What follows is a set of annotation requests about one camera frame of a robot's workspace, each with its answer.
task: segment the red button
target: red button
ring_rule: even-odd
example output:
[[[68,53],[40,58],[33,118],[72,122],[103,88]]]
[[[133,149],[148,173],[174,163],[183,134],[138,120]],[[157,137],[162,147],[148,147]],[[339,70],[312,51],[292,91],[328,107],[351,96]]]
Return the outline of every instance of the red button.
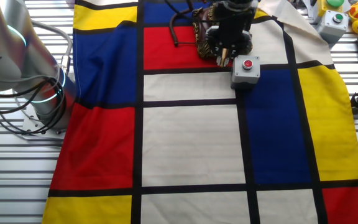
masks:
[[[242,65],[242,67],[244,67],[246,70],[251,69],[253,66],[253,63],[251,60],[245,60],[244,64]]]

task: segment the white box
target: white box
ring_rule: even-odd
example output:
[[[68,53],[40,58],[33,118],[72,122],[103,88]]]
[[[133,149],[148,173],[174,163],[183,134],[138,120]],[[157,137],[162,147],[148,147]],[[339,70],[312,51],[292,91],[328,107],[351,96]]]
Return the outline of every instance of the white box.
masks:
[[[252,61],[252,68],[245,69],[243,63],[246,60]],[[251,89],[258,82],[260,77],[260,60],[258,56],[238,55],[233,60],[233,71],[231,78],[232,89]]]
[[[341,22],[334,21],[337,14],[343,17]],[[348,24],[349,17],[347,14],[328,10],[324,13],[316,30],[329,46],[332,47],[345,34]]]

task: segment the green button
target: green button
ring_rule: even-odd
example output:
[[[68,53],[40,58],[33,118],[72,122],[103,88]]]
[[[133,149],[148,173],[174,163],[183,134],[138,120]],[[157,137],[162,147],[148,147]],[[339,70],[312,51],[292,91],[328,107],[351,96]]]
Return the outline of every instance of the green button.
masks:
[[[338,20],[343,20],[343,16],[340,15],[340,14],[336,14],[336,15],[335,15],[335,18],[338,19]]]
[[[343,5],[344,0],[327,0],[327,3],[332,7],[339,7]]]
[[[343,16],[341,14],[336,14],[334,17],[333,17],[333,21],[336,22],[336,23],[341,23],[343,20]]]

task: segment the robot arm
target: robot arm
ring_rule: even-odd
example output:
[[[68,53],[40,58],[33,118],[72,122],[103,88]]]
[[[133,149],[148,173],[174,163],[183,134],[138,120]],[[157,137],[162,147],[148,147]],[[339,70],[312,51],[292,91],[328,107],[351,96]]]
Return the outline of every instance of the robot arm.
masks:
[[[42,87],[36,95],[37,89],[22,96],[31,102],[38,119],[48,128],[66,129],[76,95],[75,84],[35,34],[24,2],[0,0],[0,5],[0,91],[12,88],[23,93],[35,86]],[[70,59],[64,59],[67,67]],[[53,82],[40,85],[45,84],[45,79]],[[63,99],[65,106],[58,102]]]
[[[238,55],[247,55],[252,50],[249,33],[258,6],[257,0],[229,0],[214,3],[214,18],[218,26],[206,31],[206,40],[212,53],[217,55],[217,64],[226,66]]]

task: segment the mondrian pattern cloth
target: mondrian pattern cloth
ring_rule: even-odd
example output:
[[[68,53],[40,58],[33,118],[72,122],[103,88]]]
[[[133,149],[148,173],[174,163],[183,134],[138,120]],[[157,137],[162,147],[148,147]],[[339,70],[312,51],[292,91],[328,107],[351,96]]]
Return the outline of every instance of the mondrian pattern cloth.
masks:
[[[77,0],[77,101],[43,224],[358,224],[356,131],[327,43],[287,1],[262,0],[260,80],[234,91],[230,69],[173,46],[173,13]],[[175,30],[195,41],[190,22]]]

